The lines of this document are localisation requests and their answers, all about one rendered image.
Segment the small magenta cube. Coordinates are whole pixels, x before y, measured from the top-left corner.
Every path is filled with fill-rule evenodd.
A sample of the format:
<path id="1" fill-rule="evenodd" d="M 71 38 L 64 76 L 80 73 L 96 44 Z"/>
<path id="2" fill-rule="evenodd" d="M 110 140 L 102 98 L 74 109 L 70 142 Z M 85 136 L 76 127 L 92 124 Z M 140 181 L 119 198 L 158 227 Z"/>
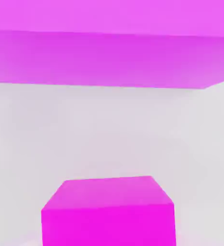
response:
<path id="1" fill-rule="evenodd" d="M 151 176 L 67 180 L 41 225 L 43 246 L 176 246 L 174 203 Z"/>

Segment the large magenta box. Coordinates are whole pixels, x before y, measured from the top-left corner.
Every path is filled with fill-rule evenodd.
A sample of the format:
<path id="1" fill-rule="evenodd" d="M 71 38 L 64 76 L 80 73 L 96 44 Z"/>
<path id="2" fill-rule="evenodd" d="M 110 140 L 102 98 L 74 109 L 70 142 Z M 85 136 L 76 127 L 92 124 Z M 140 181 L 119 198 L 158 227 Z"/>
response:
<path id="1" fill-rule="evenodd" d="M 0 83 L 224 82 L 224 0 L 0 0 Z"/>

